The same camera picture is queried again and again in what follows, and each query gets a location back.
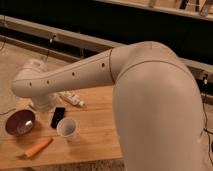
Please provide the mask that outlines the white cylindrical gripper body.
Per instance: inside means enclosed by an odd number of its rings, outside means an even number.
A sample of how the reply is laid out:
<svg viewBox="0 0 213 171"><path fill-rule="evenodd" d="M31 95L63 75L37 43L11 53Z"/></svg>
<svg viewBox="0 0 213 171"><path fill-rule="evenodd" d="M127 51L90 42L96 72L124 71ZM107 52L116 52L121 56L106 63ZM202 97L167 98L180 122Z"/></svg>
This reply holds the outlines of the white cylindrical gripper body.
<svg viewBox="0 0 213 171"><path fill-rule="evenodd" d="M32 97L31 100L34 108L40 112L48 112L56 104L56 96L54 94Z"/></svg>

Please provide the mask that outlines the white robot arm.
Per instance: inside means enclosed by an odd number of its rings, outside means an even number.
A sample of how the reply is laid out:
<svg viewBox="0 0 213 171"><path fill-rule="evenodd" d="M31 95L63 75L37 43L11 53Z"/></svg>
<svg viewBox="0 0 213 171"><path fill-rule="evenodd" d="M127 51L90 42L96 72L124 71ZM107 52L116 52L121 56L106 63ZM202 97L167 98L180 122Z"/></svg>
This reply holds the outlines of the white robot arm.
<svg viewBox="0 0 213 171"><path fill-rule="evenodd" d="M204 110L198 85L168 46L145 41L113 48L55 71L31 60L12 82L38 108L51 94L111 85L127 171L203 171Z"/></svg>

